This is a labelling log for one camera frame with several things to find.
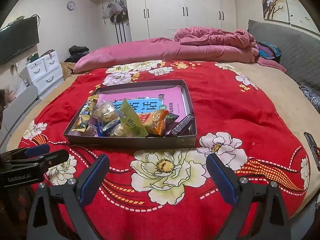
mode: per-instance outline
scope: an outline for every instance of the wardrobe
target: wardrobe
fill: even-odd
[[[236,30],[235,0],[127,0],[127,6],[133,41],[172,38],[191,26]]]

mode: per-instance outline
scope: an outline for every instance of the box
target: box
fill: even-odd
[[[120,84],[98,88],[92,95],[115,94],[134,91],[169,89],[180,86],[186,114],[194,113],[191,98],[187,85],[183,80],[160,80],[145,81],[129,84]],[[127,137],[89,137],[72,135],[71,129],[84,106],[78,110],[71,122],[64,131],[64,136],[71,144],[104,146],[108,148],[128,148],[128,149],[177,149],[194,148],[196,143],[196,123],[195,120],[189,127],[189,135],[177,137],[147,137],[147,138],[127,138]]]

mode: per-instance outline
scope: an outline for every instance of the yellow flower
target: yellow flower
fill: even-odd
[[[179,63],[178,65],[177,65],[177,68],[178,69],[185,69],[185,68],[187,68],[188,67],[188,65],[187,64],[185,64],[185,63]]]
[[[137,80],[140,76],[140,73],[135,73],[133,76],[132,76],[132,80]]]

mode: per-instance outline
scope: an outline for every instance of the wall-mounted television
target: wall-mounted television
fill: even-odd
[[[37,17],[18,20],[0,30],[0,64],[39,43]]]

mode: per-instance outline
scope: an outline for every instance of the cabinet handle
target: cabinet handle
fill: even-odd
[[[47,82],[47,83],[50,83],[50,82],[53,80],[53,77],[54,77],[54,76],[52,76],[51,78],[48,78],[48,79],[46,80],[46,82]]]

